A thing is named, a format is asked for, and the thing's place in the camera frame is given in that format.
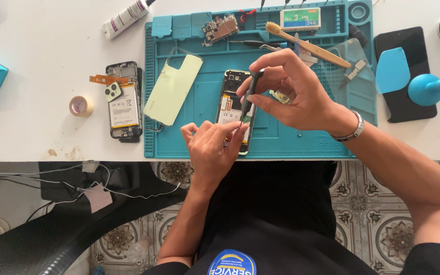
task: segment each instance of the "black phone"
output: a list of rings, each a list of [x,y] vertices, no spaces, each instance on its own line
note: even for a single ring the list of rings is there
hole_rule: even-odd
[[[227,70],[223,76],[222,90],[220,91],[220,100],[218,103],[216,123],[227,124],[233,121],[239,121],[242,116],[241,98],[236,94],[237,89],[249,78],[250,72],[239,70]],[[249,123],[249,129],[245,132],[244,140],[239,150],[239,155],[246,155],[249,152],[254,117],[257,106],[252,104],[244,118],[244,123]]]
[[[128,85],[120,86],[122,94],[108,103],[109,133],[122,143],[138,143],[142,135],[142,69],[135,61],[128,61],[109,65],[105,71],[109,76],[129,79]]]
[[[382,33],[375,37],[376,60],[382,52],[394,48],[403,48],[410,69],[410,81],[413,78],[430,73],[422,27],[402,29]],[[383,94],[391,117],[388,122],[398,123],[437,116],[436,105],[420,106],[408,96],[408,84],[405,88]]]

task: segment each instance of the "orange flex cable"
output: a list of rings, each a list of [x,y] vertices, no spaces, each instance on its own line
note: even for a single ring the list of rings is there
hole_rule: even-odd
[[[101,75],[101,74],[97,74],[95,76],[92,76],[92,75],[89,76],[89,81],[94,82],[94,83],[98,83],[98,84],[105,84],[107,86],[113,84],[113,82],[117,82],[120,86],[126,85],[129,83],[128,78],[107,76],[107,75]]]

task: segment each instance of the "phone battery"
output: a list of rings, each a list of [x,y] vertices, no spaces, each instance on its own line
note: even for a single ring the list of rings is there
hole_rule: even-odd
[[[109,117],[112,129],[137,126],[138,103],[134,85],[122,87],[121,96],[109,102]]]
[[[244,117],[243,122],[249,124],[252,120],[252,114],[254,113],[255,105],[252,104],[251,109]],[[234,93],[224,92],[222,101],[220,103],[220,113],[218,117],[219,124],[227,124],[230,122],[239,121],[242,116],[242,103],[241,98]],[[249,140],[250,127],[247,129],[244,135],[242,143],[247,144]]]

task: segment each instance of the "brush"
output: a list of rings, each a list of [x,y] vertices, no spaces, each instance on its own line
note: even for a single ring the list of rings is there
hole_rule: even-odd
[[[291,41],[292,43],[295,43],[295,38],[287,33],[285,33],[281,27],[273,22],[266,23],[266,30],[269,33],[272,33],[274,35],[277,35],[279,37],[283,37],[284,39]],[[337,55],[330,53],[324,49],[322,49],[319,46],[316,46],[314,44],[310,44],[306,41],[300,40],[300,47],[306,49],[308,52],[320,57],[321,59],[327,60],[331,63],[334,63],[336,65],[339,65],[344,68],[351,67],[351,64],[347,62],[346,60],[338,57]]]

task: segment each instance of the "blue silicone repair mat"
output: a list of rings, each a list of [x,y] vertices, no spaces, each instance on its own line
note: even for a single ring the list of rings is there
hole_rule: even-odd
[[[297,9],[300,5],[289,5],[287,9]],[[358,26],[369,43],[363,48],[371,67],[374,67],[374,44],[372,26],[372,3],[370,0],[328,1],[303,4],[303,8],[320,7],[322,27],[316,35],[299,32],[300,39],[323,48],[329,48],[348,40],[349,24]],[[261,55],[269,53],[256,47],[245,46],[232,41],[258,40],[285,42],[265,30],[266,22],[280,22],[280,10],[283,7],[264,7],[262,12],[247,17],[246,23],[240,22],[241,12],[203,12],[188,15],[155,17],[148,22],[145,45],[145,101],[149,98],[154,84],[159,77],[168,55],[174,47],[180,47],[200,55],[204,59],[198,76],[178,114],[174,125],[164,127],[160,132],[147,130],[157,129],[158,123],[149,117],[145,118],[144,155],[147,158],[187,159],[189,153],[180,133],[180,128],[190,122],[198,126],[205,120],[215,122],[223,74],[226,70],[248,71],[249,65]],[[233,13],[239,26],[243,29],[226,40],[217,41],[211,47],[202,47],[204,33],[201,27],[215,16],[223,18],[225,13]],[[184,53],[175,51],[169,65],[179,68],[184,60]],[[341,78],[341,73],[331,72],[339,66],[320,60],[313,65],[327,93],[334,100],[328,85],[334,77]],[[363,118],[376,124],[376,95],[366,95],[358,90],[347,91],[344,103],[350,109],[362,111]],[[263,112],[260,108],[254,120],[254,130],[246,159],[350,159],[354,158],[341,143],[334,141],[324,131],[304,131],[301,136],[293,128],[284,126],[277,119]]]

